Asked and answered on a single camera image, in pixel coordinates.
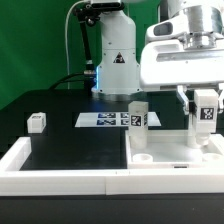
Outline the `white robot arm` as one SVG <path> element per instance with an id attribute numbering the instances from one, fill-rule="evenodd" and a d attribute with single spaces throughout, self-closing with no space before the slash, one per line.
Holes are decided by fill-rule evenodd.
<path id="1" fill-rule="evenodd" d="M 162 0 L 168 18 L 147 29 L 140 58 L 135 23 L 122 11 L 124 3 L 135 1 L 90 0 L 100 13 L 102 35 L 95 92 L 115 98 L 175 90 L 188 113 L 188 90 L 224 83 L 224 0 Z"/>

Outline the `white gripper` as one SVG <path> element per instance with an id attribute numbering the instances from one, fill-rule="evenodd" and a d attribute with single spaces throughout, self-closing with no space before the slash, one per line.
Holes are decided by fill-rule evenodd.
<path id="1" fill-rule="evenodd" d="M 146 92 L 176 89 L 177 98 L 189 114 L 187 88 L 218 84 L 218 112 L 224 111 L 224 40 L 212 49 L 184 50 L 178 40 L 147 44 L 140 60 L 140 86 Z"/>

